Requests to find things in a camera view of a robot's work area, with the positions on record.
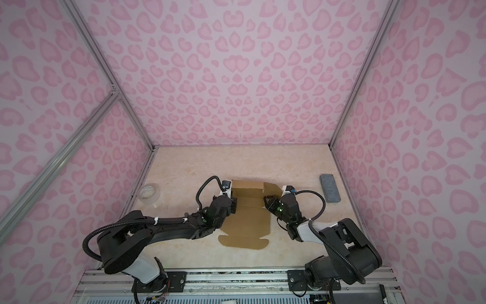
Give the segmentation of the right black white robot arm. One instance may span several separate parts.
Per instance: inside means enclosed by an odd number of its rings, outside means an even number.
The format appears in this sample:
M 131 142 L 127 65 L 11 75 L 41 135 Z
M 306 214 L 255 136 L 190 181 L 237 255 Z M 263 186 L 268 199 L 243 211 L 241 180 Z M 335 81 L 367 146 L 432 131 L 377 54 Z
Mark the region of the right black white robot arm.
M 302 194 L 315 195 L 322 202 L 320 211 L 310 219 L 299 208 L 297 196 Z M 285 223 L 284 229 L 292 240 L 324 246 L 327 254 L 305 265 L 303 276 L 308 287 L 331 290 L 331 283 L 338 280 L 349 285 L 364 284 L 368 275 L 382 267 L 381 255 L 353 220 L 345 218 L 335 224 L 316 221 L 327 206 L 317 192 L 290 189 L 280 197 L 264 197 L 264 203 L 278 221 Z

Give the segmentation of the brown cardboard box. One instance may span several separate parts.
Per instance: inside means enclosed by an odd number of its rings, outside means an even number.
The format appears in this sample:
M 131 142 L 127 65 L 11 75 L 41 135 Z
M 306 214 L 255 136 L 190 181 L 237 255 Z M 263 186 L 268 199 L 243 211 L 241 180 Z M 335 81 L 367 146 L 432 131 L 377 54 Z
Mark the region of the brown cardboard box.
M 232 196 L 237 199 L 235 214 L 226 218 L 218 241 L 226 247 L 262 250 L 269 244 L 271 213 L 264 198 L 280 198 L 282 189 L 262 181 L 232 181 Z

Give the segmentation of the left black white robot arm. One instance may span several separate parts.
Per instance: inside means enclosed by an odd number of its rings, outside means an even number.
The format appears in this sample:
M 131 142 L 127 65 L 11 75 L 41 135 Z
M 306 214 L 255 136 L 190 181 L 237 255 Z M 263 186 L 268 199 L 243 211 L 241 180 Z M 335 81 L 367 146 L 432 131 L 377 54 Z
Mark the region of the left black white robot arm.
M 220 229 L 235 214 L 237 200 L 215 196 L 210 206 L 180 218 L 144 216 L 135 210 L 118 222 L 91 232 L 83 242 L 87 255 L 102 263 L 106 274 L 122 272 L 142 284 L 167 279 L 159 258 L 143 254 L 145 247 L 174 239 L 201 239 Z

